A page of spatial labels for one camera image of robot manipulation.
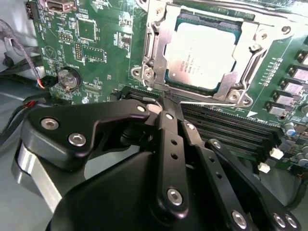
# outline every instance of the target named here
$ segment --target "motherboard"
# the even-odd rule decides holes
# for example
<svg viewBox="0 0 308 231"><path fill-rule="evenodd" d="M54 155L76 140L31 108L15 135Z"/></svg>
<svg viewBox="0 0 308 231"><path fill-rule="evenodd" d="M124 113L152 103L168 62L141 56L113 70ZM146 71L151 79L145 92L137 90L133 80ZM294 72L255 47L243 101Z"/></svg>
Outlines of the motherboard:
<svg viewBox="0 0 308 231"><path fill-rule="evenodd" d="M26 9L46 74L59 81L54 97L170 90L182 104L281 128L273 165L308 167L306 1L30 0Z"/></svg>

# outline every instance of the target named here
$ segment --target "connector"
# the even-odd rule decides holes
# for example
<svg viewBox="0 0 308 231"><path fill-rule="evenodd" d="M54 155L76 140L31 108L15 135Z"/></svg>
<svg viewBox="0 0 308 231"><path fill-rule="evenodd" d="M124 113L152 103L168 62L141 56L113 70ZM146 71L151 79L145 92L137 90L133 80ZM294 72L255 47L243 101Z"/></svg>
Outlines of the connector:
<svg viewBox="0 0 308 231"><path fill-rule="evenodd" d="M67 13L76 10L75 2L72 0L46 0L46 7L57 13Z"/></svg>

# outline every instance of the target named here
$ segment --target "red wire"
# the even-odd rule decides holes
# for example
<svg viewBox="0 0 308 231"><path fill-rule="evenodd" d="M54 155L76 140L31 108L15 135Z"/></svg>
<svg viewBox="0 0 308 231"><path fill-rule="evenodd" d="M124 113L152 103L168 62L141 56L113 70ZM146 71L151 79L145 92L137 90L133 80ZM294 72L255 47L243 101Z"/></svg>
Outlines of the red wire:
<svg viewBox="0 0 308 231"><path fill-rule="evenodd" d="M35 104L37 104L36 101L30 101L27 104L25 104L24 107L33 107Z"/></svg>

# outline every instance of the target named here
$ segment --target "chip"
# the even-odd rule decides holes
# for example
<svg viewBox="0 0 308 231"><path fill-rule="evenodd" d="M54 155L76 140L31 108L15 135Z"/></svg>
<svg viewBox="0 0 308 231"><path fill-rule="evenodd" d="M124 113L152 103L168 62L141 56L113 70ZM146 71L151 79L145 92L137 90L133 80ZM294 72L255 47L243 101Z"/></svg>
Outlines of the chip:
<svg viewBox="0 0 308 231"><path fill-rule="evenodd" d="M232 70L233 33L203 25L181 23L167 46L168 77L182 84L215 89Z"/></svg>
<svg viewBox="0 0 308 231"><path fill-rule="evenodd" d="M96 22L94 20L78 18L77 25L77 32L80 39L96 40Z"/></svg>

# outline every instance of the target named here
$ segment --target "screw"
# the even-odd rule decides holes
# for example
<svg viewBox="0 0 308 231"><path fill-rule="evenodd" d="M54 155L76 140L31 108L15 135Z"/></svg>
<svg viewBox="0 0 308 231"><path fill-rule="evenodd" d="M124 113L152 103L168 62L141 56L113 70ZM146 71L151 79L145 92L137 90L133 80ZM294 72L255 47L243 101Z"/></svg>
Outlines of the screw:
<svg viewBox="0 0 308 231"><path fill-rule="evenodd" d="M218 149L221 148L220 144L218 142L214 142L215 147L217 147Z"/></svg>
<svg viewBox="0 0 308 231"><path fill-rule="evenodd" d="M187 123L186 126L189 127L189 129L194 130L194 126L192 124Z"/></svg>
<svg viewBox="0 0 308 231"><path fill-rule="evenodd" d="M167 196L169 201L176 206L179 206L183 203L182 195L176 189L168 189Z"/></svg>
<svg viewBox="0 0 308 231"><path fill-rule="evenodd" d="M59 123L52 118L43 119L40 124L47 130L56 130L59 127Z"/></svg>
<svg viewBox="0 0 308 231"><path fill-rule="evenodd" d="M297 228L296 222L288 214L285 215L285 218L294 229Z"/></svg>
<svg viewBox="0 0 308 231"><path fill-rule="evenodd" d="M282 227L285 228L285 222L281 219L280 216L278 216L277 213L273 214L275 221Z"/></svg>
<svg viewBox="0 0 308 231"><path fill-rule="evenodd" d="M150 135L150 136L148 137L148 141L151 141L153 138L154 138L154 136L153 136L153 135Z"/></svg>
<svg viewBox="0 0 308 231"><path fill-rule="evenodd" d="M151 77L152 77L150 73L146 73L145 76L146 76L147 78L151 78Z"/></svg>
<svg viewBox="0 0 308 231"><path fill-rule="evenodd" d="M150 68L146 68L144 70L144 73L143 75L146 77L146 78L152 78L154 76L154 71Z"/></svg>
<svg viewBox="0 0 308 231"><path fill-rule="evenodd" d="M266 39L267 37L268 37L268 35L265 34L265 33L264 33L263 35L261 35L261 38L262 38L262 39Z"/></svg>
<svg viewBox="0 0 308 231"><path fill-rule="evenodd" d="M230 94L228 95L228 99L229 99L230 101L236 101L236 100L239 99L239 97L240 97L240 94L239 94L239 92L237 92L237 91L232 91L232 92L230 92Z"/></svg>
<svg viewBox="0 0 308 231"><path fill-rule="evenodd" d="M87 140L83 135L79 133L73 133L68 137L68 141L74 146L82 147L86 144Z"/></svg>
<svg viewBox="0 0 308 231"><path fill-rule="evenodd" d="M261 49L261 46L259 44L257 44L257 43L255 43L254 45L252 45L250 47L251 51L257 51L257 50L260 50L260 49Z"/></svg>
<svg viewBox="0 0 308 231"><path fill-rule="evenodd" d="M245 218L242 216L242 214L240 214L238 211L234 210L232 212L232 217L233 220L235 221L235 223L242 229L246 229L247 228L247 223Z"/></svg>
<svg viewBox="0 0 308 231"><path fill-rule="evenodd" d="M166 117L167 117L168 119L173 119L173 116L172 116L171 114L169 114L169 113L166 113Z"/></svg>
<svg viewBox="0 0 308 231"><path fill-rule="evenodd" d="M138 109L139 111L141 111L141 112L145 112L145 109L144 109L144 107L141 107L141 106L137 106L137 109Z"/></svg>
<svg viewBox="0 0 308 231"><path fill-rule="evenodd" d="M231 95L230 100L237 100L237 95Z"/></svg>

